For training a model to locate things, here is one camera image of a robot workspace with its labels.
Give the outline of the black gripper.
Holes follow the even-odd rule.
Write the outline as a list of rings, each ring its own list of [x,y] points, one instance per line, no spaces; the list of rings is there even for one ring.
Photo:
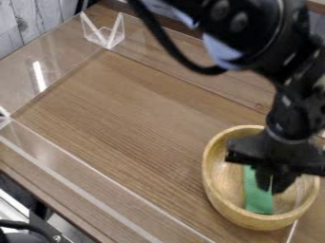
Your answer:
[[[255,135],[227,140],[224,160],[256,166],[258,187],[266,192],[271,188],[271,193],[279,194],[299,174],[325,176],[325,151],[313,138],[314,133],[290,138],[266,127]]]

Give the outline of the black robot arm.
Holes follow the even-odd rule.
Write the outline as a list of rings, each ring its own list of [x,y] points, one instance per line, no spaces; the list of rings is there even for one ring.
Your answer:
[[[171,0],[180,19],[203,33],[223,70],[250,69],[275,95],[264,128],[227,142],[226,160],[256,170],[278,194],[302,175],[325,176],[313,136],[325,129],[325,43],[310,32],[306,0]]]

